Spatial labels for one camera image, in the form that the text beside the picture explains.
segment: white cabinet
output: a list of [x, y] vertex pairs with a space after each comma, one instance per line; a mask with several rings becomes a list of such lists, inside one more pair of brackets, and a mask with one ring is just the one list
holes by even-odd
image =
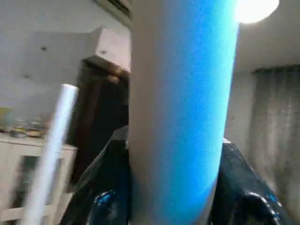
[[[12, 138], [0, 134], [0, 224], [11, 224], [11, 221], [18, 221], [23, 217], [24, 201], [32, 183], [38, 158], [42, 155], [43, 145], [42, 139]], [[61, 197], [65, 193], [75, 153], [76, 148], [72, 146], [62, 147], [51, 192], [45, 205], [44, 225], [55, 224], [57, 215], [61, 214], [58, 209]]]
[[98, 28], [89, 34], [85, 58], [102, 67], [112, 63], [130, 71], [131, 37], [107, 27]]

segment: white tube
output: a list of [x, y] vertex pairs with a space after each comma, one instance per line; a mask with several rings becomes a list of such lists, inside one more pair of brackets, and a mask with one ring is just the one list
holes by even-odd
[[24, 218], [21, 219], [21, 225], [40, 225], [41, 223], [77, 92], [78, 88], [75, 86], [62, 85], [43, 155], [39, 160], [31, 191], [26, 200], [25, 214]]

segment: light bulb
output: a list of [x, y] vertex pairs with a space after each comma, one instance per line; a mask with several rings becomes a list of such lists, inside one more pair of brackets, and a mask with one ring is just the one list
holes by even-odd
[[256, 23], [268, 17], [279, 5], [279, 0], [238, 0], [236, 19], [240, 23]]

